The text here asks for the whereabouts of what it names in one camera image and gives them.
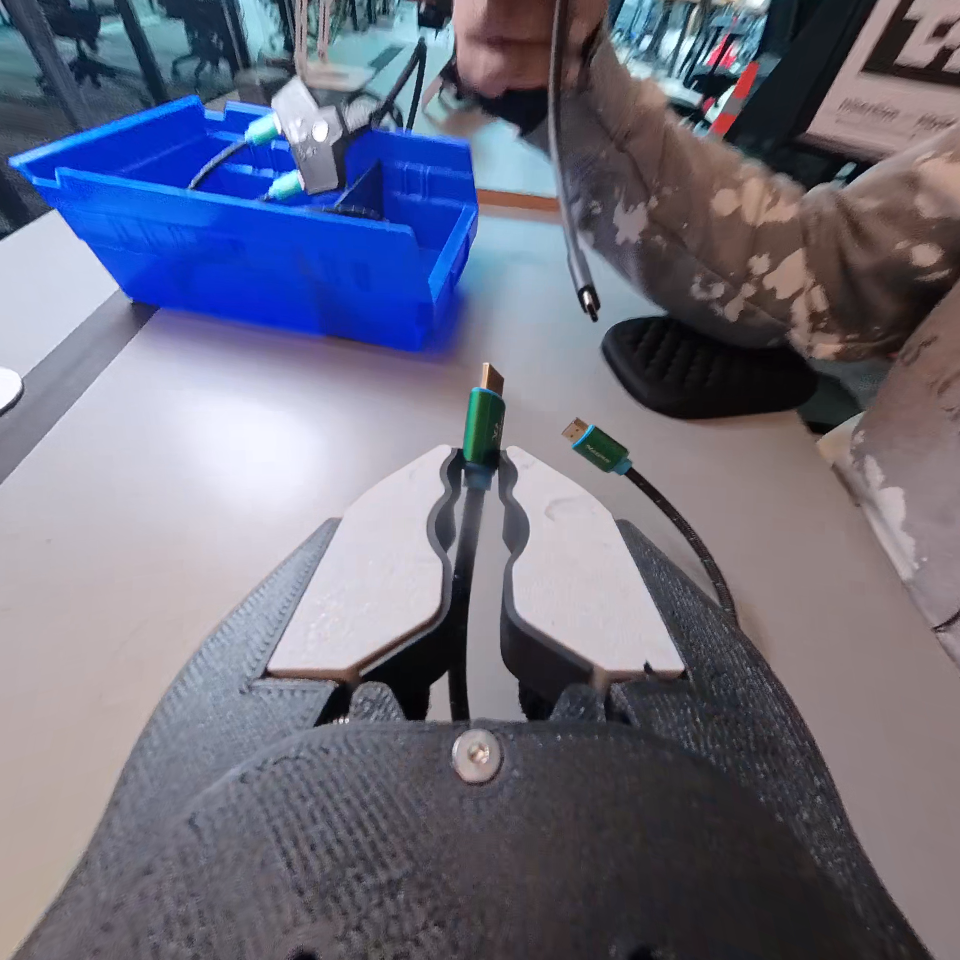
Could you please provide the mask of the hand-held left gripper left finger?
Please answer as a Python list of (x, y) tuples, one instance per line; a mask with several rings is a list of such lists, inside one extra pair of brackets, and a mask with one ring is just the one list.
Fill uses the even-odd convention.
[(440, 444), (361, 494), (267, 661), (270, 678), (356, 683), (450, 607), (458, 451)]

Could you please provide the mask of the person's right forearm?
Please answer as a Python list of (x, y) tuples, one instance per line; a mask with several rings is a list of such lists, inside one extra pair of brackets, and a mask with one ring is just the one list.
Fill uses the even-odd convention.
[(559, 121), (574, 226), (676, 319), (818, 361), (958, 362), (957, 128), (806, 190), (683, 126), (604, 27)]

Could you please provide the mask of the orange traffic cone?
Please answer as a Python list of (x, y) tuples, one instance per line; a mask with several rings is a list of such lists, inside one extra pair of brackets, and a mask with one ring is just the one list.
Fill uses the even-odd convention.
[(731, 131), (739, 114), (749, 100), (760, 72), (761, 62), (758, 59), (751, 61), (737, 79), (733, 88), (728, 92), (720, 112), (711, 124), (709, 133), (714, 138), (726, 138)]

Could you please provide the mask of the black hdmi switch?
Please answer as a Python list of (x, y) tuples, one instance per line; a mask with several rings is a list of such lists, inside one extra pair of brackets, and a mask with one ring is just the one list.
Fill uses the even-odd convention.
[(291, 78), (270, 106), (305, 193), (344, 189), (349, 131), (341, 103), (318, 98), (300, 78)]

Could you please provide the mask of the person's right hand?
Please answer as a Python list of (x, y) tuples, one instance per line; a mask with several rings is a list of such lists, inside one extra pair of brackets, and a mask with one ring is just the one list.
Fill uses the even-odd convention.
[[(608, 2), (568, 2), (559, 69), (567, 90), (590, 90), (618, 112), (630, 78), (602, 38)], [(457, 73), (481, 108), (531, 138), (546, 123), (556, 2), (471, 1), (453, 5)]]

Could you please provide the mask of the framed tag sign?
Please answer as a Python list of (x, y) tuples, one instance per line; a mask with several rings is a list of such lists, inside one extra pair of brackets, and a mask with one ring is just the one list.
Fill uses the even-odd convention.
[(777, 143), (879, 160), (958, 125), (957, 1), (801, 2), (780, 61)]

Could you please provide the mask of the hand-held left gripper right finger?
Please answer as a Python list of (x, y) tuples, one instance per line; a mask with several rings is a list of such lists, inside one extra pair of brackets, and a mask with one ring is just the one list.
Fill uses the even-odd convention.
[(500, 650), (528, 690), (653, 677), (686, 666), (611, 512), (518, 446), (500, 457), (503, 575)]

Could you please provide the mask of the blue storage bin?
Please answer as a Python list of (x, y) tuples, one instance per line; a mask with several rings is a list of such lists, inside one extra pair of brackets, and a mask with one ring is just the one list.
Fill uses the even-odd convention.
[[(282, 139), (187, 185), (264, 106), (191, 95), (8, 161), (122, 291), (158, 308), (420, 353), (450, 337), (478, 226), (471, 147), (377, 129), (345, 151), (346, 186), (268, 201), (295, 170)], [(376, 161), (384, 222), (330, 209)]]

